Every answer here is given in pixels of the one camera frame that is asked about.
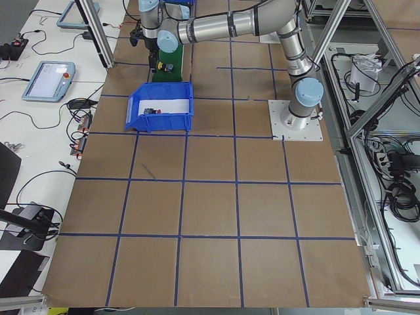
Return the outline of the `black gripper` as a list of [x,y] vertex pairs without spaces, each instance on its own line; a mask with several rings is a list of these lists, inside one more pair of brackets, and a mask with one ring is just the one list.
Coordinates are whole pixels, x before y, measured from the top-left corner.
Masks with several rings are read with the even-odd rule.
[[159,58],[159,47],[157,43],[157,39],[149,39],[148,40],[148,50],[149,50],[149,67],[153,73],[157,71],[157,64]]

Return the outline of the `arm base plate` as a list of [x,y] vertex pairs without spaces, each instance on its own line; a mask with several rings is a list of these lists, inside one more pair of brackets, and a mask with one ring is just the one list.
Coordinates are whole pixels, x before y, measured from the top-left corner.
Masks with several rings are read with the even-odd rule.
[[323,141],[320,120],[315,109],[308,117],[299,118],[289,113],[288,100],[269,100],[268,107],[273,140]]
[[269,34],[260,35],[259,42],[266,43],[266,44],[279,44],[279,45],[281,44],[280,38],[278,37],[278,34],[276,31]]

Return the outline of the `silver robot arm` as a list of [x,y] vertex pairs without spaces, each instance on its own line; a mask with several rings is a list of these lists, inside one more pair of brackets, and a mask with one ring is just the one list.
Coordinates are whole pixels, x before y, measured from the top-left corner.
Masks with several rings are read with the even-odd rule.
[[299,6],[296,1],[263,1],[252,7],[191,16],[188,5],[166,1],[139,1],[140,20],[130,32],[132,46],[143,41],[149,51],[149,67],[157,68],[158,53],[175,52],[179,46],[214,39],[276,33],[287,60],[293,96],[280,114],[288,129],[300,131],[319,105],[323,85],[314,77],[315,62],[301,39]]
[[165,4],[170,4],[173,7],[177,6],[181,11],[182,19],[187,19],[191,15],[192,7],[195,5],[194,0],[164,0]]

